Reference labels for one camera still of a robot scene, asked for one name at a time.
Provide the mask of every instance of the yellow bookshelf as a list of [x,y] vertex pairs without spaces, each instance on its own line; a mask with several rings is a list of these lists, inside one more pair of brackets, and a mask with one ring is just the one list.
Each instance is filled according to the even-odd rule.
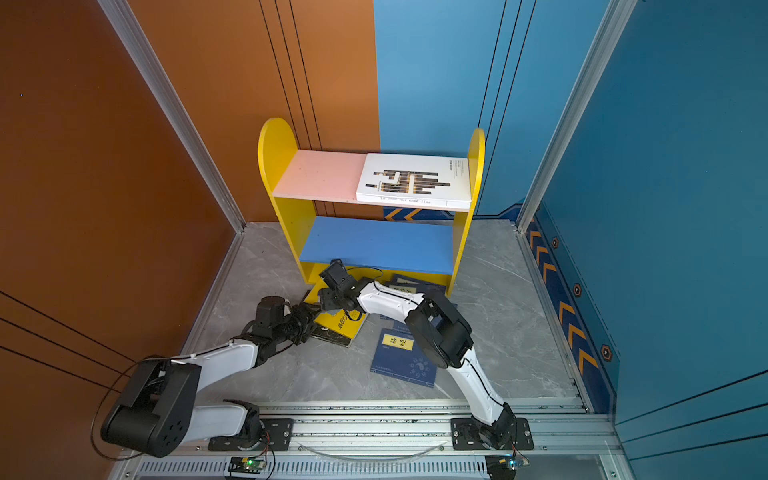
[[288,123],[269,119],[259,136],[259,170],[296,265],[314,285],[306,301],[318,300],[318,290],[326,286],[319,273],[334,258],[347,267],[375,267],[350,270],[356,278],[378,277],[384,283],[401,273],[445,285],[450,296],[480,194],[481,129],[472,135],[467,157],[472,203],[469,211],[455,213],[453,225],[318,217],[314,200],[357,203],[353,189],[365,155],[299,150]]

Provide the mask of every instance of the yellow label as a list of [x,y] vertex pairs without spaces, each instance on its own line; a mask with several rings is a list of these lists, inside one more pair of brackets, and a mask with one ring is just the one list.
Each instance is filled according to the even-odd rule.
[[399,336],[389,335],[388,333],[384,334],[384,340],[382,341],[382,344],[396,346],[397,348],[403,350],[413,350],[413,340],[403,339]]

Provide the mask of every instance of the marble floor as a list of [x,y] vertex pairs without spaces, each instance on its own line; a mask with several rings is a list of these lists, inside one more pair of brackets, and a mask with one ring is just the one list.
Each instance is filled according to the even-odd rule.
[[[507,399],[575,396],[522,255],[507,220],[473,222],[451,301],[472,326],[478,359],[499,394]],[[249,223],[194,349],[239,334],[263,296],[297,303],[308,289],[280,225]],[[434,388],[369,371],[381,328],[391,325],[392,320],[371,315],[349,348],[310,339],[257,369],[213,384],[198,394],[199,400],[462,399],[445,370],[438,371]]]

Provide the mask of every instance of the ventilation grille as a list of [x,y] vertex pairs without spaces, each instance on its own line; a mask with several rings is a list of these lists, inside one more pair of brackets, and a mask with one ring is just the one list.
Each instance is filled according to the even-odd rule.
[[139,472],[144,475],[155,475],[160,473],[196,473],[200,476],[206,474],[217,474],[227,472],[229,459],[221,460],[200,460],[200,461],[174,461],[174,460],[153,460],[144,461],[139,468]]
[[476,460],[422,460],[411,463],[355,463],[333,462],[323,460],[295,460],[290,462],[278,462],[275,475],[283,474],[286,477],[334,475],[386,475],[386,474],[459,474],[459,473],[485,473],[485,462]]
[[[271,459],[267,461],[266,471],[272,470]],[[221,478],[227,475],[229,457],[191,457],[187,460],[163,458],[144,460],[138,471],[138,477],[203,477]],[[409,463],[394,462],[336,462],[326,459],[307,459],[306,457],[288,457],[279,459],[272,475],[273,480],[286,478],[477,478],[486,473],[482,457],[442,457],[439,460],[425,458]]]

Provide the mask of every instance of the blue book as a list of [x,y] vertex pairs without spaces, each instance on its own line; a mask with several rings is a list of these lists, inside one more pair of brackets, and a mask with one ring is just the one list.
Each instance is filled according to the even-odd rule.
[[434,387],[437,367],[424,356],[424,352],[413,341],[413,336],[407,331],[408,327],[402,327],[403,329],[382,329],[379,345],[373,355],[371,372]]

